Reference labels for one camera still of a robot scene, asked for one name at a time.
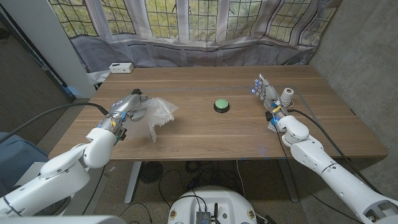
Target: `wooden table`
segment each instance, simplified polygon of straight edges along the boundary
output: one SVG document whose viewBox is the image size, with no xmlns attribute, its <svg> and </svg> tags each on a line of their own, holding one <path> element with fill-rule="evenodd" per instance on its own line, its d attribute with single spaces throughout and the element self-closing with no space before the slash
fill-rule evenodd
<svg viewBox="0 0 398 224">
<path fill-rule="evenodd" d="M 157 127 L 157 140 L 128 137 L 114 147 L 111 160 L 170 161 L 280 159 L 285 157 L 259 98 L 251 93 L 262 73 L 278 93 L 294 93 L 294 108 L 313 116 L 348 157 L 384 157 L 387 151 L 326 81 L 308 65 L 259 67 L 136 68 L 131 74 L 110 74 L 90 100 L 105 108 L 134 88 L 179 107 L 175 119 Z M 217 113 L 214 102 L 229 101 L 227 113 Z M 310 129 L 332 157 L 339 154 L 308 119 L 293 114 Z M 85 136 L 103 119 L 86 106 L 49 157 L 87 142 Z"/>
</svg>

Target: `curtain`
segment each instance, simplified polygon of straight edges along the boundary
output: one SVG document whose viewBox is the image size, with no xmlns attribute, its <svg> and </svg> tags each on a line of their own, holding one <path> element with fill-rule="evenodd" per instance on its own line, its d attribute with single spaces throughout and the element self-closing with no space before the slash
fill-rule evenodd
<svg viewBox="0 0 398 224">
<path fill-rule="evenodd" d="M 49 0 L 87 73 L 306 64 L 340 1 Z"/>
</svg>

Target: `power strip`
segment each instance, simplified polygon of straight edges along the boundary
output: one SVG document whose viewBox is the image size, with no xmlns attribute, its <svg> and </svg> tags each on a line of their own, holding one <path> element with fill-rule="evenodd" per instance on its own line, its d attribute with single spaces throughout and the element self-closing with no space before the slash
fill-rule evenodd
<svg viewBox="0 0 398 224">
<path fill-rule="evenodd" d="M 112 63 L 109 69 L 112 73 L 131 73 L 134 66 L 132 63 Z"/>
</svg>

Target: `window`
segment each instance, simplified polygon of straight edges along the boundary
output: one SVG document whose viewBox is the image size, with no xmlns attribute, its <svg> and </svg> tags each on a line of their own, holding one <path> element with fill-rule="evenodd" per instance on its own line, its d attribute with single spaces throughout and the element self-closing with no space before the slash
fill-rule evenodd
<svg viewBox="0 0 398 224">
<path fill-rule="evenodd" d="M 272 21 L 268 36 L 289 42 L 293 27 L 304 15 L 310 3 L 311 0 L 286 0 Z"/>
<path fill-rule="evenodd" d="M 49 2 L 69 38 L 78 35 L 97 36 L 83 0 L 50 0 Z"/>
<path fill-rule="evenodd" d="M 189 0 L 189 39 L 216 41 L 217 0 Z"/>
<path fill-rule="evenodd" d="M 318 4 L 318 17 L 312 24 L 304 31 L 301 36 L 300 43 L 304 45 L 316 46 L 319 43 L 321 35 L 328 25 L 330 19 L 336 12 L 336 8 L 325 8 L 327 2 L 319 2 Z"/>
<path fill-rule="evenodd" d="M 175 0 L 146 0 L 150 29 L 154 37 L 178 39 Z"/>
<path fill-rule="evenodd" d="M 123 0 L 101 0 L 101 2 L 112 34 L 135 34 Z"/>
<path fill-rule="evenodd" d="M 231 0 L 229 3 L 226 39 L 250 35 L 257 19 L 261 0 Z"/>
</svg>

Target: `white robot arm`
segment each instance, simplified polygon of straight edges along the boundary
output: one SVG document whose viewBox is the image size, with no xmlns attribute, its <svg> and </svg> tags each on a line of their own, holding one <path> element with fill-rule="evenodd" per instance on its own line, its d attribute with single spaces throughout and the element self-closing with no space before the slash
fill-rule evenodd
<svg viewBox="0 0 398 224">
<path fill-rule="evenodd" d="M 376 193 L 334 161 L 321 142 L 294 116 L 289 115 L 269 82 L 260 74 L 256 94 L 269 110 L 271 123 L 285 132 L 282 142 L 290 147 L 293 158 L 317 173 L 363 223 L 398 223 L 398 201 Z"/>
<path fill-rule="evenodd" d="M 122 122 L 142 119 L 146 113 L 142 102 L 147 99 L 136 89 L 113 104 L 109 115 L 86 136 L 90 143 L 49 160 L 38 177 L 0 198 L 0 218 L 34 215 L 82 189 L 90 179 L 85 167 L 95 169 L 109 162 L 113 146 L 126 137 Z"/>
</svg>

